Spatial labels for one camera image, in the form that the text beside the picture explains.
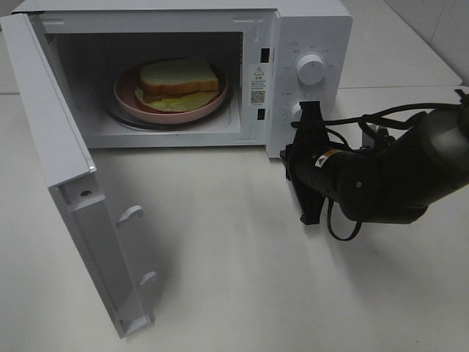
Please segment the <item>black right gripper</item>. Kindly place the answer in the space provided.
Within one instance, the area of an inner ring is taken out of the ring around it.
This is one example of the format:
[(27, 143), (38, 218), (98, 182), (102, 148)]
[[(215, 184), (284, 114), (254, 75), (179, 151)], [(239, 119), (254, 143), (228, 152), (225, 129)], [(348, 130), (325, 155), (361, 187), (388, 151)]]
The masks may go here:
[(311, 169), (323, 153), (328, 150), (342, 151), (344, 145), (329, 139), (318, 101), (300, 102), (299, 107), (300, 120), (292, 123), (295, 129), (293, 143), (288, 144), (280, 156), (300, 206), (300, 221), (303, 224), (319, 224), (325, 195), (311, 181)]

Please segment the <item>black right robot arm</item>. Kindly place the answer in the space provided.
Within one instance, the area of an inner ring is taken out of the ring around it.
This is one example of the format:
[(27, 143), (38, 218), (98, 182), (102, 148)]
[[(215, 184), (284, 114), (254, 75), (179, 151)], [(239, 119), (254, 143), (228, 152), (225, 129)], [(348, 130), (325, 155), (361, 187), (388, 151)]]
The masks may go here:
[(468, 104), (411, 104), (404, 122), (381, 111), (356, 119), (373, 141), (354, 150), (332, 142), (317, 103), (302, 103), (295, 138), (281, 152), (305, 224), (326, 199), (356, 222), (409, 224), (468, 184)]

